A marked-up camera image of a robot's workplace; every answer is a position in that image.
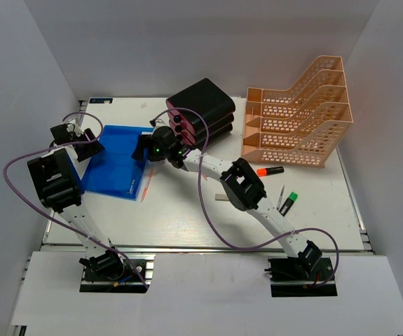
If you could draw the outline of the blue plastic folder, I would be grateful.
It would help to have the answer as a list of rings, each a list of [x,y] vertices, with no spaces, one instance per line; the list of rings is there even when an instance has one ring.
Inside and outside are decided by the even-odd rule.
[[[106,125],[99,142],[101,153],[93,156],[82,177],[86,192],[135,200],[145,163],[132,159],[138,138],[152,132],[150,127]]]

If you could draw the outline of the black pink drawer organizer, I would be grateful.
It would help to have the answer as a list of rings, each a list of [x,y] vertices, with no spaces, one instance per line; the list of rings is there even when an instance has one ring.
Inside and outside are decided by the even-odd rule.
[[[182,143],[201,149],[233,130],[235,103],[209,78],[166,99],[170,127]]]

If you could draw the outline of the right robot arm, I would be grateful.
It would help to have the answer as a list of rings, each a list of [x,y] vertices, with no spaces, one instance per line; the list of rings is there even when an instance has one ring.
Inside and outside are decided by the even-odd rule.
[[[138,162],[167,160],[173,167],[198,172],[220,182],[229,202],[239,211],[257,219],[274,237],[293,263],[294,273],[309,279],[319,270],[320,249],[294,227],[268,198],[264,184],[248,161],[231,162],[202,153],[182,143],[168,126],[156,127],[152,134],[140,135],[132,159]]]

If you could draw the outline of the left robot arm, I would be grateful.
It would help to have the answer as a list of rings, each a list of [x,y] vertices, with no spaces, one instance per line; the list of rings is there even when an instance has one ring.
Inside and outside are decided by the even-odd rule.
[[[63,218],[78,232],[76,236],[86,251],[79,262],[102,279],[119,279],[125,262],[112,252],[114,245],[95,224],[83,203],[84,188],[74,161],[82,162],[101,153],[104,146],[89,128],[82,130],[75,120],[50,129],[54,144],[48,154],[27,162],[40,202]]]

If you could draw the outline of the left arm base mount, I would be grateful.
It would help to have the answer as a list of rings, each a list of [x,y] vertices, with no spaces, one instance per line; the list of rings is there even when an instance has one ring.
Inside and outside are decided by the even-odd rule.
[[[123,266],[108,266],[106,272],[96,272],[89,267],[89,261],[81,258],[79,262],[83,266],[80,293],[137,293],[145,294],[146,286],[139,279],[137,272],[147,282],[151,283],[152,262],[147,259],[132,259],[135,270],[126,260]]]

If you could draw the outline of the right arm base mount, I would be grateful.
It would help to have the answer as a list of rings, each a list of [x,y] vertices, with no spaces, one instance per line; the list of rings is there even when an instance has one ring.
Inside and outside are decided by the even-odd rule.
[[[289,258],[268,259],[264,270],[269,276],[272,298],[319,298],[338,295],[335,276],[323,286],[333,271],[329,258],[322,258],[314,270],[307,274]]]

